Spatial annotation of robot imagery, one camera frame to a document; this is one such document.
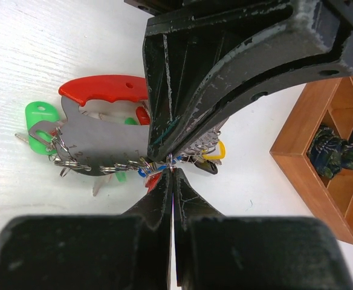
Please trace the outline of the silver key with red tag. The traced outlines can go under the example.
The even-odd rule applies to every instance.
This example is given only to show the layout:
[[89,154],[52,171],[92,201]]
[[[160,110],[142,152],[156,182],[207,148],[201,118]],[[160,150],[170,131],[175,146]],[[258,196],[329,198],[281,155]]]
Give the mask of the silver key with red tag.
[[151,192],[156,187],[161,176],[162,176],[162,173],[157,172],[147,176],[144,179],[144,186],[147,188],[147,193]]

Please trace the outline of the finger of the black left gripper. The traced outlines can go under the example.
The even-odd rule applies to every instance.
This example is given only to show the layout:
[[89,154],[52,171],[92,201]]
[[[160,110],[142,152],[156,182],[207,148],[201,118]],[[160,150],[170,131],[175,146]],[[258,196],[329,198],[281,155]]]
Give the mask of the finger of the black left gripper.
[[167,154],[177,157],[209,153],[218,143],[216,126],[262,96],[303,83],[343,76],[353,76],[353,46],[350,45],[340,45],[330,53],[306,57],[263,72],[219,99],[203,121],[168,148]]
[[184,1],[150,18],[143,58],[151,94],[166,91],[170,120],[149,155],[162,161],[232,89],[270,69],[330,53],[346,39],[325,1]]

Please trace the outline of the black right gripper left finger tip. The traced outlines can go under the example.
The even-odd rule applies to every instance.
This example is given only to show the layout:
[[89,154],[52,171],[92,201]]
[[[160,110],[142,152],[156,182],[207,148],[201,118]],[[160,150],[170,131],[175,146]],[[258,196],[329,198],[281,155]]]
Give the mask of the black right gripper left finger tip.
[[172,173],[118,215],[21,216],[0,233],[0,289],[169,289]]

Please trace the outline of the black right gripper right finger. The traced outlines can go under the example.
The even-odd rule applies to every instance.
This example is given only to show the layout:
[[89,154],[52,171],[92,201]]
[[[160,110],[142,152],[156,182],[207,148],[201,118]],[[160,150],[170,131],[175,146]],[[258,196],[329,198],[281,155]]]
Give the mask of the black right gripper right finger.
[[177,284],[183,289],[353,289],[328,226],[312,217],[224,216],[173,172]]

